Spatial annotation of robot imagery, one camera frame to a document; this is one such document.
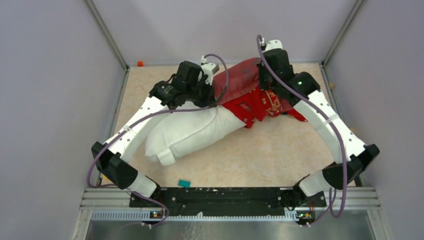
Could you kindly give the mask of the red patterned pillowcase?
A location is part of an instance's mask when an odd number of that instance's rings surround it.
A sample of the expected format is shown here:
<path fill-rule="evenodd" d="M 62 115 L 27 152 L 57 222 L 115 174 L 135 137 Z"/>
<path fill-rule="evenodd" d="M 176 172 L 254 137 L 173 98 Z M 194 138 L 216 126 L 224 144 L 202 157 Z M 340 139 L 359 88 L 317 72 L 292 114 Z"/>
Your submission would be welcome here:
<path fill-rule="evenodd" d="M 259 58 L 250 58 L 231 66 L 213 77 L 214 95 L 223 98 L 218 102 L 251 128 L 265 117 L 289 115 L 300 122 L 306 118 L 291 107 L 287 100 L 279 98 L 272 90 L 260 87 Z"/>

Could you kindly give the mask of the white pillow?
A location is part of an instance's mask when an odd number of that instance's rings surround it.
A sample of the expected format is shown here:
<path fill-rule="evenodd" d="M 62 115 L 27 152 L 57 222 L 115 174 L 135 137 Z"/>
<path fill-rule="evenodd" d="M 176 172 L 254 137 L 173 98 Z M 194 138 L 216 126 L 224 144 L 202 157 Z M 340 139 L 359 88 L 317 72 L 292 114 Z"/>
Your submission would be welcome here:
<path fill-rule="evenodd" d="M 149 133 L 144 155 L 151 162 L 168 166 L 245 126 L 244 121 L 223 106 L 174 112 Z"/>

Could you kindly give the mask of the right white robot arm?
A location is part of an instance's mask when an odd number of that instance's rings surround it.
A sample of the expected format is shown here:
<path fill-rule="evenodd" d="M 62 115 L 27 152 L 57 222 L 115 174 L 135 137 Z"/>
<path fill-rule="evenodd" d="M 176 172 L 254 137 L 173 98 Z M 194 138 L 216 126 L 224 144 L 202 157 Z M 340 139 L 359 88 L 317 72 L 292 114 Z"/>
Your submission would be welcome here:
<path fill-rule="evenodd" d="M 342 190 L 380 154 L 375 144 L 366 144 L 347 127 L 311 74 L 294 73 L 285 50 L 263 51 L 257 66 L 261 87 L 288 101 L 312 125 L 334 160 L 294 185 L 293 200 L 297 205 L 307 206 L 314 195 L 324 190 Z"/>

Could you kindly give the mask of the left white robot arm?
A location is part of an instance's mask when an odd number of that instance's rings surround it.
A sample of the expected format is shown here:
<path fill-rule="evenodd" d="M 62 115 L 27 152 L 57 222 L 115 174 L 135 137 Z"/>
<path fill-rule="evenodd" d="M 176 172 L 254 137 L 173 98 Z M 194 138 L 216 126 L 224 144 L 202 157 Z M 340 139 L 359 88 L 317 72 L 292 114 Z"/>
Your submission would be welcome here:
<path fill-rule="evenodd" d="M 213 78 L 219 65 L 202 60 L 201 64 L 183 61 L 168 80 L 157 82 L 137 112 L 104 143 L 91 147 L 97 170 L 121 190 L 141 195 L 149 207 L 160 202 L 159 185 L 131 165 L 138 147 L 149 133 L 171 113 L 179 112 L 191 101 L 207 109 L 214 101 Z"/>

